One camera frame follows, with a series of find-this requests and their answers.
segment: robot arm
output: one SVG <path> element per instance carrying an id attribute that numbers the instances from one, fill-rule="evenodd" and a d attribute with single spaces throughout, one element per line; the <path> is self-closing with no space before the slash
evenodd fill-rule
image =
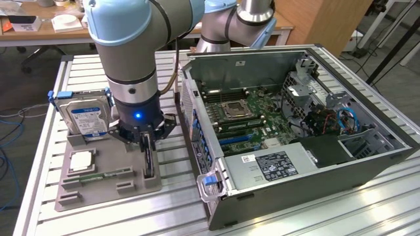
<path id="1" fill-rule="evenodd" d="M 260 49 L 276 26 L 273 0 L 206 0 L 196 52 L 230 50 L 229 40 Z"/>
<path id="2" fill-rule="evenodd" d="M 176 125 L 160 110 L 168 89 L 158 91 L 154 52 L 197 24 L 204 0 L 84 0 L 84 7 L 117 109 L 108 133 L 138 144 L 148 160 Z"/>

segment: metal workbench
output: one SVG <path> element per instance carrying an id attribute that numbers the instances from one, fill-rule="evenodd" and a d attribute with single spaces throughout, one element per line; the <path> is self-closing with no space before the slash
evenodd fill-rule
<path id="1" fill-rule="evenodd" d="M 313 46 L 313 50 L 420 142 L 420 128 L 414 123 L 322 48 Z M 156 52 L 156 62 L 158 84 L 162 88 L 173 70 L 173 51 Z M 342 90 L 340 85 L 321 68 L 318 73 L 318 78 L 330 91 L 340 92 Z M 97 55 L 74 56 L 73 59 L 61 62 L 53 88 L 56 92 L 102 89 L 106 85 Z M 173 91 L 161 98 L 161 106 L 165 112 L 176 113 L 172 95 Z M 361 187 L 233 227 L 209 231 L 180 126 L 174 128 L 170 136 L 157 143 L 164 185 L 160 192 L 56 212 L 53 201 L 60 180 L 65 135 L 64 121 L 49 106 L 14 236 L 420 234 L 420 152 L 388 168 Z"/>

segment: power supply label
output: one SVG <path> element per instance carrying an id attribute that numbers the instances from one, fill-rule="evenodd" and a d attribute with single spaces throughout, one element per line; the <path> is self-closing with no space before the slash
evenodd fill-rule
<path id="1" fill-rule="evenodd" d="M 80 133 L 86 137 L 97 137 L 106 134 L 106 123 L 98 117 L 101 114 L 98 107 L 72 110 Z"/>
<path id="2" fill-rule="evenodd" d="M 264 173 L 268 181 L 273 181 L 293 175 L 297 175 L 297 170 L 284 151 L 256 157 L 257 165 Z"/>

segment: red wire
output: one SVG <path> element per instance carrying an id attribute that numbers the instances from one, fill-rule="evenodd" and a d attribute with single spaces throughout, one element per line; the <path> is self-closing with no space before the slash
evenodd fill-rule
<path id="1" fill-rule="evenodd" d="M 332 116 L 332 114 L 326 115 L 325 122 L 324 122 L 322 134 L 325 134 L 326 121 L 328 121 L 329 116 Z"/>

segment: floor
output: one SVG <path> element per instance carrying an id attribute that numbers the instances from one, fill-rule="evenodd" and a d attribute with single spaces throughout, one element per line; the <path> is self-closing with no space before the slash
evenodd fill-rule
<path id="1" fill-rule="evenodd" d="M 360 31 L 366 31 L 372 24 L 373 17 L 365 17 L 360 26 Z M 376 33 L 389 25 L 389 21 L 384 20 Z M 389 52 L 389 48 L 396 44 L 400 37 L 406 30 L 398 28 L 388 41 L 382 49 L 377 49 L 376 57 L 370 57 L 366 62 L 364 69 L 366 73 L 372 73 L 380 64 L 382 58 Z M 408 50 L 416 45 L 420 40 L 420 36 L 414 35 L 406 43 L 404 49 L 397 54 L 389 66 L 401 58 Z M 60 48 L 72 55 L 96 54 L 94 50 L 90 50 L 86 44 L 80 45 L 64 45 Z M 34 51 L 36 47 L 26 47 L 28 52 L 20 54 L 14 48 L 8 48 L 5 53 L 0 55 L 0 114 L 6 115 L 17 112 L 18 109 L 29 107 L 36 104 L 46 102 L 46 93 L 53 88 L 54 77 L 57 73 L 60 56 L 54 51 L 46 52 L 32 64 L 32 74 L 26 75 L 20 71 L 18 63 Z M 342 54 L 346 59 L 352 58 L 346 53 Z M 366 57 L 354 59 L 358 63 L 364 63 Z M 389 102 L 400 109 L 400 111 L 420 125 L 420 67 L 417 66 L 420 54 L 414 56 L 406 67 L 396 66 L 384 79 L 378 82 L 377 88 L 382 96 Z M 352 69 L 357 70 L 358 65 L 354 61 L 344 60 L 344 64 Z M 358 76 L 365 80 L 366 76 L 362 72 L 358 72 Z M 45 112 L 45 107 L 36 108 L 26 113 L 28 116 L 41 114 Z M 9 122 L 20 122 L 20 117 L 2 118 Z M 26 118 L 24 120 L 24 133 L 22 136 L 4 148 L 8 158 L 10 159 L 20 186 L 20 198 L 13 203 L 12 209 L 0 212 L 0 234 L 4 236 L 12 235 L 16 217 L 18 213 L 18 205 L 22 198 L 22 192 L 30 172 L 32 159 L 34 156 L 37 142 L 42 129 L 42 117 Z M 9 132 L 13 128 L 12 125 L 0 123 L 0 137 Z M 12 198 L 14 194 L 13 179 L 10 173 L 6 174 L 5 178 L 0 181 L 0 208 Z"/>

